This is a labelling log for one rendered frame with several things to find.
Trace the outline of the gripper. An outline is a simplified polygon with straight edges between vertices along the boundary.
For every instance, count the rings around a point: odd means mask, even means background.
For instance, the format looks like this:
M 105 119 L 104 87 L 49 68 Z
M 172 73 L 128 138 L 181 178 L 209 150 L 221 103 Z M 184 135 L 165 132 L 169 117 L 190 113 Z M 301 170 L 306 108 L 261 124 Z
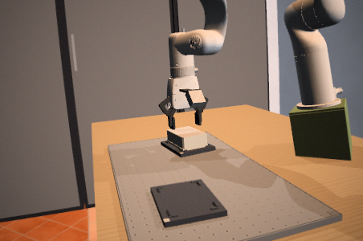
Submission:
M 177 110 L 191 108 L 188 100 L 186 99 L 186 94 L 184 92 L 179 92 L 179 89 L 199 89 L 197 76 L 171 76 L 171 78 L 168 78 L 167 98 L 163 100 L 158 106 L 168 117 L 169 127 L 172 130 L 176 129 L 175 117 L 173 117 L 174 113 Z M 202 107 L 194 107 L 196 111 L 194 114 L 196 125 L 202 125 L 202 113 L 208 102 L 208 98 L 204 98 L 206 102 Z M 171 106 L 169 106 L 169 102 L 171 103 Z M 166 105 L 169 110 L 165 108 Z

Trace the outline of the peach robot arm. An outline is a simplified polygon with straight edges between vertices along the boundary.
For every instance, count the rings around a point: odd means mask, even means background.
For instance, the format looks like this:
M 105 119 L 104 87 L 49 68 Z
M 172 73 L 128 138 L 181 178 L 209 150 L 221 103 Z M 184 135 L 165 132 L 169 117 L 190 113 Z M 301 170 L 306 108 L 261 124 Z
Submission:
M 173 33 L 169 36 L 169 62 L 172 77 L 194 76 L 194 55 L 218 53 L 226 33 L 226 0 L 200 0 L 205 12 L 204 30 Z M 327 44 L 317 29 L 339 23 L 345 16 L 344 0 L 298 0 L 284 13 L 292 41 L 300 87 L 301 110 L 328 108 L 341 103 L 334 88 Z M 201 89 L 179 89 L 186 94 L 191 108 L 202 107 L 206 100 Z

